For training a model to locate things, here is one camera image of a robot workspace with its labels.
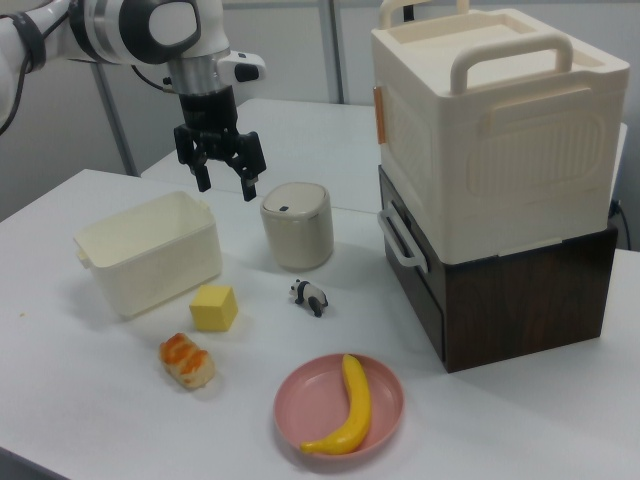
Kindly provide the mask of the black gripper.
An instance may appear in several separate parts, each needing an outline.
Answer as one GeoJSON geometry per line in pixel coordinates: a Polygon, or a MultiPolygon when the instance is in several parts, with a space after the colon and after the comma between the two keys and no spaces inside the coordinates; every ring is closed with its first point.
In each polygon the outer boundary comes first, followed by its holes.
{"type": "Polygon", "coordinates": [[[237,130],[237,108],[233,88],[204,95],[180,95],[184,123],[174,129],[178,161],[189,167],[198,190],[211,188],[206,162],[226,160],[239,176],[243,199],[256,197],[256,183],[266,170],[259,135],[240,134],[237,130]]]}

